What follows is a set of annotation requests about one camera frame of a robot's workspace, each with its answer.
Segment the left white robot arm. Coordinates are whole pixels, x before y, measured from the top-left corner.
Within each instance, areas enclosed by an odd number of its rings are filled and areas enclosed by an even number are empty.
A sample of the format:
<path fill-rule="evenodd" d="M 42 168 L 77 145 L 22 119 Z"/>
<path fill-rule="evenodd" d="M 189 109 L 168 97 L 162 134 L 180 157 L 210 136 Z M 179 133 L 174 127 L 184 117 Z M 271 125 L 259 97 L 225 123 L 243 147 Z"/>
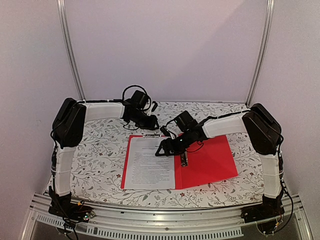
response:
<path fill-rule="evenodd" d="M 71 194 L 70 177 L 72 160 L 76 147 L 83 139 L 85 124 L 103 119 L 122 119 L 133 122 L 142 130 L 159 129 L 158 119 L 153 114 L 157 102 L 144 92 L 136 90 L 128 99 L 77 101 L 66 98 L 53 123 L 50 133 L 54 142 L 51 174 L 51 197 L 64 197 Z"/>

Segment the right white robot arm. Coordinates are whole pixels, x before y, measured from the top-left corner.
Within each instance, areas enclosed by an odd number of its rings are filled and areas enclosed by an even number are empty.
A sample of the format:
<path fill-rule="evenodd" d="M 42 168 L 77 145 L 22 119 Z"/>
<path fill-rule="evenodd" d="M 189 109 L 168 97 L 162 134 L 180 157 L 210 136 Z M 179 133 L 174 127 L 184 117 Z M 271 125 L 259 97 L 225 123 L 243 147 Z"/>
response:
<path fill-rule="evenodd" d="M 269 218 L 278 210 L 278 203 L 274 199 L 280 198 L 283 194 L 281 145 L 284 138 L 280 124 L 262 104 L 255 103 L 245 111 L 208 116 L 200 122 L 197 122 L 188 111 L 184 111 L 173 121 L 182 134 L 162 140 L 155 152 L 157 157 L 179 156 L 195 142 L 223 135 L 247 133 L 262 163 L 263 195 L 268 198 L 259 206 L 258 213 L 262 218 Z"/>

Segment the printed white paper sheets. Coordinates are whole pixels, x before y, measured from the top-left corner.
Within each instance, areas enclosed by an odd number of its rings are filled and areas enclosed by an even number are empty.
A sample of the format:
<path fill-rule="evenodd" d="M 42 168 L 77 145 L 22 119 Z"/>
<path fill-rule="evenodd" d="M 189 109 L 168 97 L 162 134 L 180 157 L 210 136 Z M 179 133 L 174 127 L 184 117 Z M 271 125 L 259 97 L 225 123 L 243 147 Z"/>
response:
<path fill-rule="evenodd" d="M 165 136 L 130 135 L 123 167 L 123 190 L 171 190 L 176 188 L 173 156 L 156 156 Z"/>

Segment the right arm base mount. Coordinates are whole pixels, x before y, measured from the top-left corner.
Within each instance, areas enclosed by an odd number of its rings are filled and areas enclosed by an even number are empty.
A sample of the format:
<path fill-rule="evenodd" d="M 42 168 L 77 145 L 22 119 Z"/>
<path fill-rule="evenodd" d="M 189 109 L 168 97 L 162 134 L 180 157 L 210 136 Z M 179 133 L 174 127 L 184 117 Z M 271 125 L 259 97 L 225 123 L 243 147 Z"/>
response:
<path fill-rule="evenodd" d="M 273 218 L 271 221 L 259 223 L 257 225 L 258 230 L 264 235 L 271 235 L 276 232 L 280 223 L 282 222 L 282 216 L 285 213 L 282 205 L 282 195 L 280 194 L 276 198 L 269 198 L 265 195 L 262 196 L 262 203 L 243 207 L 241 209 L 240 217 L 244 219 L 245 223 L 252 223 L 257 221 Z"/>

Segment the red file folder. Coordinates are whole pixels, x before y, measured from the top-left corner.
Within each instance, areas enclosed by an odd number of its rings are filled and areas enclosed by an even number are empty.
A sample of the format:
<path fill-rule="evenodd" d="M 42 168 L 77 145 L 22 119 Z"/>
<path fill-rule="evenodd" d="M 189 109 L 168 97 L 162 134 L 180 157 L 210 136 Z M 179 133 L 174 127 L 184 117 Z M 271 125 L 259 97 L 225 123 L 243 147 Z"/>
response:
<path fill-rule="evenodd" d="M 175 188 L 187 188 L 224 181 L 238 176 L 235 160 L 225 135 L 211 138 L 202 147 L 195 143 L 187 150 L 188 166 L 174 157 Z"/>

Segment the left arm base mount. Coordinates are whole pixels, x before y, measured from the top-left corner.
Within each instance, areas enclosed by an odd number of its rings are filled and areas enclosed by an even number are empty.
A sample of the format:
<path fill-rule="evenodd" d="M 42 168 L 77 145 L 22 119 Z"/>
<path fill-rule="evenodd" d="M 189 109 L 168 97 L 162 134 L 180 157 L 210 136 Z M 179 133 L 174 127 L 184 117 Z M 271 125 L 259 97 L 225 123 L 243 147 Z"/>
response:
<path fill-rule="evenodd" d="M 88 222 L 89 219 L 96 215 L 93 208 L 85 205 L 83 200 L 78 203 L 72 203 L 72 194 L 70 192 L 66 195 L 59 195 L 50 186 L 48 193 L 51 198 L 48 212 L 52 215 L 76 222 Z"/>

